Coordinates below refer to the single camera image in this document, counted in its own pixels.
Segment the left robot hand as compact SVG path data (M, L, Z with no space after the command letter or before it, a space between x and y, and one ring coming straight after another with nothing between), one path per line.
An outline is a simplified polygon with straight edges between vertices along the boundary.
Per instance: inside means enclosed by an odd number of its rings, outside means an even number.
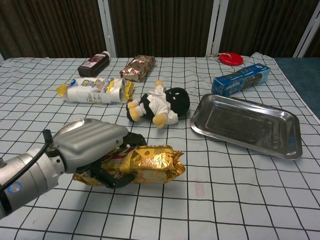
M127 150L127 146L145 146L141 134L129 132L125 126L94 118L75 120L63 126L53 137L47 154L59 156L68 174L87 174L110 189L122 188L135 179L134 173L114 176L103 169L112 151Z

